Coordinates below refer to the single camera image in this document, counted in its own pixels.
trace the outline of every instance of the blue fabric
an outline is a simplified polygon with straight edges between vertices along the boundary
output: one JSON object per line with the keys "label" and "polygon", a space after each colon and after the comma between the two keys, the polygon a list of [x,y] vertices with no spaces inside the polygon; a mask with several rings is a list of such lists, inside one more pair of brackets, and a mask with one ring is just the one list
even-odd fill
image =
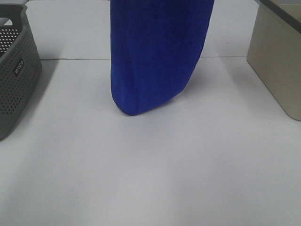
{"label": "blue fabric", "polygon": [[214,0],[111,0],[111,91],[137,115],[186,86],[206,38]]}

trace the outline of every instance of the perforated basket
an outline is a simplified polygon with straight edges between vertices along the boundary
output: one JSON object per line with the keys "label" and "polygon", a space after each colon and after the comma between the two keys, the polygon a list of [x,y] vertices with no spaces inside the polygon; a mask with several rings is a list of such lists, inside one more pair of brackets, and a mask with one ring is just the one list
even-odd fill
{"label": "perforated basket", "polygon": [[42,69],[26,9],[19,4],[0,4],[0,17],[12,21],[12,25],[0,26],[0,139],[19,118]]}

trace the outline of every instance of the blue cloth bag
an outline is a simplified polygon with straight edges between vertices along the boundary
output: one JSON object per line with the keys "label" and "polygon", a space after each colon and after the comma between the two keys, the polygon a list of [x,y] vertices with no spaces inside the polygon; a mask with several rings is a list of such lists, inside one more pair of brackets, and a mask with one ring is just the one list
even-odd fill
{"label": "blue cloth bag", "polygon": [[111,92],[137,115],[186,86],[198,62],[214,0],[111,0]]}

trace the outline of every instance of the gray plastic basket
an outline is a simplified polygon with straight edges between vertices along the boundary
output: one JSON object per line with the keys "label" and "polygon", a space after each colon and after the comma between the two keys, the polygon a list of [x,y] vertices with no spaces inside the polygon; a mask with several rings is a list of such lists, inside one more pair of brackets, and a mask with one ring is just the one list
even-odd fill
{"label": "gray plastic basket", "polygon": [[26,10],[19,4],[0,5],[0,17],[12,21],[11,26],[0,26],[0,139],[13,128],[41,74]]}

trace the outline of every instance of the white table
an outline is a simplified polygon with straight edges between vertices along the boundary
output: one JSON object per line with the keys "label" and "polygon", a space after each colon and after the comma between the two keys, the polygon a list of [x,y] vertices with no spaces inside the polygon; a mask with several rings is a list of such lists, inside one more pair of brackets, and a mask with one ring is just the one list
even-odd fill
{"label": "white table", "polygon": [[0,143],[0,225],[300,225],[301,124],[245,57],[201,59],[136,117],[111,98],[110,60],[43,67]]}
{"label": "white table", "polygon": [[[43,59],[110,59],[110,2],[33,0],[27,4]],[[246,56],[258,4],[216,0],[202,57]]]}

